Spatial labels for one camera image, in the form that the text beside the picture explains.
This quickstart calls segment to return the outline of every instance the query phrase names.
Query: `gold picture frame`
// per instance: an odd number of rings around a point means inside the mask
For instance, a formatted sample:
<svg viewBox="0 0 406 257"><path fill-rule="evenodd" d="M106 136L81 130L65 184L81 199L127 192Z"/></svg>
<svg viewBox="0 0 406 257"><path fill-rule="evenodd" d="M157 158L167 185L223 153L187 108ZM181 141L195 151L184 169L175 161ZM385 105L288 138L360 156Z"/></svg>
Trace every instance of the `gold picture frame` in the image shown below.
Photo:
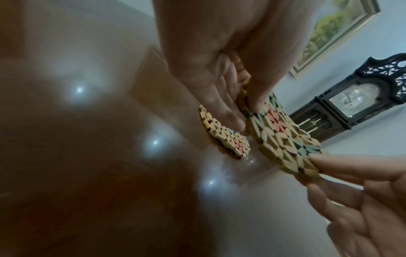
<svg viewBox="0 0 406 257"><path fill-rule="evenodd" d="M312 36L291 73L297 79L380 12L377 0L326 0Z"/></svg>

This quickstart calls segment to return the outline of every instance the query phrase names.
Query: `black clock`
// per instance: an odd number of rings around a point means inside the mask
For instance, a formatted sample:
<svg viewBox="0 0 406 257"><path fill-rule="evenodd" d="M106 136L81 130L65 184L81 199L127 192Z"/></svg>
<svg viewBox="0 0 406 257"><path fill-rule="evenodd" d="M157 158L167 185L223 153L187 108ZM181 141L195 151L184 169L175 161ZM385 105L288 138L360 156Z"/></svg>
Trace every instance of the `black clock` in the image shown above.
<svg viewBox="0 0 406 257"><path fill-rule="evenodd" d="M384 60L372 57L291 118L313 138L324 141L406 102L406 53Z"/></svg>

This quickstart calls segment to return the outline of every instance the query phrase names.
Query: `wooden trivet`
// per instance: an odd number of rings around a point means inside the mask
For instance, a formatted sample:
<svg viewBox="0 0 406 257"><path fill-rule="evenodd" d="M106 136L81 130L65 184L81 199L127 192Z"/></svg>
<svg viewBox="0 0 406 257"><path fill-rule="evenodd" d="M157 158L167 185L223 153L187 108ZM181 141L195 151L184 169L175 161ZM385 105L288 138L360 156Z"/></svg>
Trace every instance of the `wooden trivet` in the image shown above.
<svg viewBox="0 0 406 257"><path fill-rule="evenodd" d="M238 95L238 106L247 118L252 138L260 144L261 153L278 163L284 172L319 177L319 170L308 158L309 154L328 154L319 141L292 121L273 93L260 114L248 108L246 95L245 91Z"/></svg>
<svg viewBox="0 0 406 257"><path fill-rule="evenodd" d="M206 129L210 130L210 134L219 139L225 147L238 156L246 157L251 150L247 138L232 129L222 126L202 105L199 108L203 124Z"/></svg>

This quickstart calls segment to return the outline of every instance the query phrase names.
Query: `clock face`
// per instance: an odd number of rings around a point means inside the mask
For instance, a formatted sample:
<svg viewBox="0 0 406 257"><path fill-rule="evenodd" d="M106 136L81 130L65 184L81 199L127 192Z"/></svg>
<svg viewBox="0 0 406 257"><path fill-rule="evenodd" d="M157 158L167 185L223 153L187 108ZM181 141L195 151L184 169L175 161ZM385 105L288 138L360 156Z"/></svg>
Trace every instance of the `clock face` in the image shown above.
<svg viewBox="0 0 406 257"><path fill-rule="evenodd" d="M330 98L330 102L350 118L377 103L380 91L379 86L372 83L352 85Z"/></svg>

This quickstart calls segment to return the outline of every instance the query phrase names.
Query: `framed painting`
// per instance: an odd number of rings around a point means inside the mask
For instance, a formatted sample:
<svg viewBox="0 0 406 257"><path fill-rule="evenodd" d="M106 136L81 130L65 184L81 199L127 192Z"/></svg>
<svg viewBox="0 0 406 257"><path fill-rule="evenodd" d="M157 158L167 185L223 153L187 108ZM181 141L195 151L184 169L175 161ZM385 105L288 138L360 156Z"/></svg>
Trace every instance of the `framed painting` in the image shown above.
<svg viewBox="0 0 406 257"><path fill-rule="evenodd" d="M377 0L326 0L310 41L291 73L295 78L379 13Z"/></svg>

